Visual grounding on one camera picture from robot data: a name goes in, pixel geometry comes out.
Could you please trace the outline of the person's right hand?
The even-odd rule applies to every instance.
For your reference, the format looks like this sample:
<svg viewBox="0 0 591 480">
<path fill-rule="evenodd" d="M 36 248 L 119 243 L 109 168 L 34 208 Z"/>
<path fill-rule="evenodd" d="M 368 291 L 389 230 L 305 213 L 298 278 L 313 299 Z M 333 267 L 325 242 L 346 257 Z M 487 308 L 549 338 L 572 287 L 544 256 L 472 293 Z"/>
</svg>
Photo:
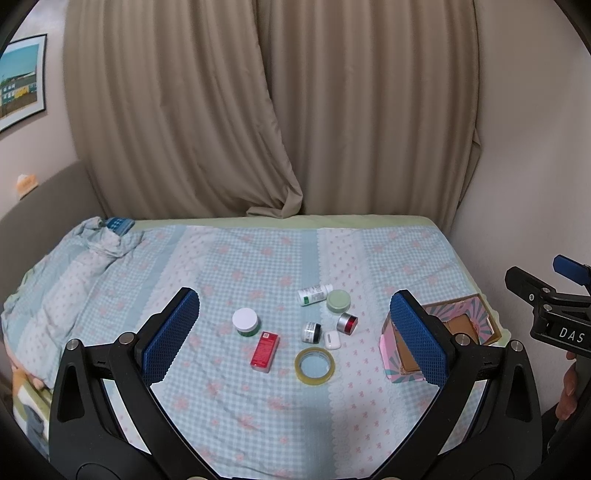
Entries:
<svg viewBox="0 0 591 480">
<path fill-rule="evenodd" d="M 563 389 L 556 406 L 556 417 L 560 421 L 566 421 L 576 410 L 578 377 L 576 372 L 576 355 L 572 352 L 566 353 L 566 359 L 572 361 L 569 369 L 563 377 Z"/>
</svg>

